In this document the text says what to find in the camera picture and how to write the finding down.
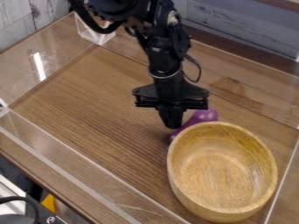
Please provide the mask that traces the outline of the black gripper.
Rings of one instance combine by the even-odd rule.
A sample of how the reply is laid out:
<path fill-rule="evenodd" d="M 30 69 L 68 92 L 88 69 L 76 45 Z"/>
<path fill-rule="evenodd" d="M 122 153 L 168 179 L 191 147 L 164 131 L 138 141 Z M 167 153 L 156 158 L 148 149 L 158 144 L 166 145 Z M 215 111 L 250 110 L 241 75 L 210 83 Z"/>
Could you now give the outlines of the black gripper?
<path fill-rule="evenodd" d="M 210 92 L 187 81 L 183 71 L 152 71 L 150 75 L 154 83 L 132 90 L 135 105 L 158 109 L 164 126 L 176 130 L 183 125 L 184 110 L 208 108 Z"/>

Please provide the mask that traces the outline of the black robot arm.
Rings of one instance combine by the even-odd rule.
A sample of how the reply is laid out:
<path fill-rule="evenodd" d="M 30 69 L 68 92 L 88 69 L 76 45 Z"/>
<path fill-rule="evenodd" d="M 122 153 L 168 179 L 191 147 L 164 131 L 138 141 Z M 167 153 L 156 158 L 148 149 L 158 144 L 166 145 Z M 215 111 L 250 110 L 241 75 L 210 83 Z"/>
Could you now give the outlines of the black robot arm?
<path fill-rule="evenodd" d="M 148 58 L 154 83 L 132 90 L 135 105 L 154 108 L 163 124 L 175 130 L 188 109 L 208 107 L 210 91 L 198 87 L 183 71 L 191 36 L 172 0 L 68 0 L 71 8 L 94 32 L 110 34 L 123 28 L 135 37 Z"/>

